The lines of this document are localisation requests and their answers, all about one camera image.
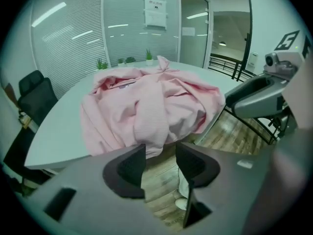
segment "white window blinds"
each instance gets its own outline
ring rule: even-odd
[[[153,59],[162,55],[177,61],[179,13],[178,0],[165,0],[167,29],[145,26],[144,0],[104,0],[104,26],[108,55],[112,66],[119,58],[133,56],[146,60],[146,49]]]
[[[58,98],[106,62],[101,0],[34,0],[31,37],[38,69]]]

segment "potted plant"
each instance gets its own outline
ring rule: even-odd
[[[125,60],[127,67],[133,67],[134,66],[134,62],[136,62],[136,59],[134,57],[128,57]]]
[[[118,65],[119,67],[124,67],[124,59],[123,59],[123,58],[119,58],[117,62],[118,62],[117,65]]]
[[[152,54],[151,54],[149,49],[147,49],[147,52],[146,52],[146,64],[147,64],[147,66],[153,65]]]
[[[107,62],[102,63],[101,58],[98,58],[98,60],[97,60],[97,68],[98,68],[98,70],[105,70],[105,69],[108,68],[108,63]]]

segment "glass door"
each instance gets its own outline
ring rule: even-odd
[[[203,68],[208,34],[208,2],[181,0],[179,62]]]

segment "chair backrest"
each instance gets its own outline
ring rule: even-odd
[[[35,70],[28,74],[19,82],[21,96],[26,95],[44,80],[44,76],[40,71]]]
[[[51,81],[45,77],[40,84],[19,98],[18,105],[39,126],[57,101]]]

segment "round table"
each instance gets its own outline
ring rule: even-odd
[[[150,69],[145,62],[136,62],[134,66]],[[177,62],[171,62],[170,68],[192,71],[210,85],[219,87],[223,94],[239,85],[239,82],[213,70]],[[93,75],[91,74],[80,80],[48,113],[29,148],[25,160],[27,168],[63,168],[75,160],[89,156],[82,138],[80,105],[82,98],[93,88]],[[210,126],[203,132],[204,135],[216,119],[217,117],[211,121]]]

